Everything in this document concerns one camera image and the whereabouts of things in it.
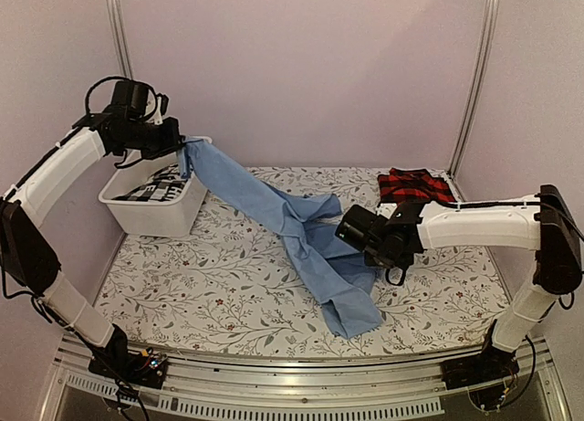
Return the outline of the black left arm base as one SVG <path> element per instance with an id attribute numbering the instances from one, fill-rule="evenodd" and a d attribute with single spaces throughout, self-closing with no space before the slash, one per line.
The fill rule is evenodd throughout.
<path id="1" fill-rule="evenodd" d="M 90 347 L 92 359 L 89 371 L 124 384 L 136 384 L 152 389 L 162 389 L 167 370 L 168 357 L 146 348 L 133 353 L 126 348 L 108 352 L 105 348 Z"/>

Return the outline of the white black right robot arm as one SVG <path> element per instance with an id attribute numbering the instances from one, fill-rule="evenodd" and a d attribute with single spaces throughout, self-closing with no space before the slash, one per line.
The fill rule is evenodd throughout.
<path id="1" fill-rule="evenodd" d="M 495 319 L 483 352 L 472 362 L 478 380 L 490 381 L 533 327 L 583 280 L 582 234 L 553 185 L 535 195 L 504 201 L 454 203 L 408 201 L 391 213 L 353 206 L 351 244 L 367 263 L 407 270 L 414 255 L 443 247 L 515 247 L 535 254 L 535 268 L 511 305 Z"/>

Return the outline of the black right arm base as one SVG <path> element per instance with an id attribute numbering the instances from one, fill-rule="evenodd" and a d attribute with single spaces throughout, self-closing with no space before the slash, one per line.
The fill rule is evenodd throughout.
<path id="1" fill-rule="evenodd" d="M 492 346 L 474 355 L 443 361 L 440 368 L 448 390 L 503 379 L 519 372 L 515 353 Z"/>

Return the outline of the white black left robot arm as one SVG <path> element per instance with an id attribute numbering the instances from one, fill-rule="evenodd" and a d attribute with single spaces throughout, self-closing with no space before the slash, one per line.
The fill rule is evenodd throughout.
<path id="1" fill-rule="evenodd" d="M 69 131 L 66 139 L 54 146 L 56 150 L 32 174 L 4 194 L 4 268 L 56 321 L 63 322 L 89 346 L 102 348 L 99 361 L 106 370 L 117 379 L 126 379 L 136 369 L 133 355 L 112 343 L 114 325 L 71 284 L 44 235 L 48 219 L 67 221 L 52 211 L 65 205 L 61 197 L 106 156 L 107 149 L 99 132 L 89 127 Z"/>

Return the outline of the light blue long sleeve shirt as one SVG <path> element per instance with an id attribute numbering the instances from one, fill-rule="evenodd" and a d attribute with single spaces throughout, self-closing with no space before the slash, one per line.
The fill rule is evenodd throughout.
<path id="1" fill-rule="evenodd" d="M 280 191 L 200 138 L 186 139 L 177 159 L 182 177 L 195 175 L 223 202 L 280 238 L 333 334 L 350 339 L 382 324 L 371 297 L 376 269 L 366 265 L 361 252 L 337 238 L 329 222 L 342 213 L 335 195 Z"/>

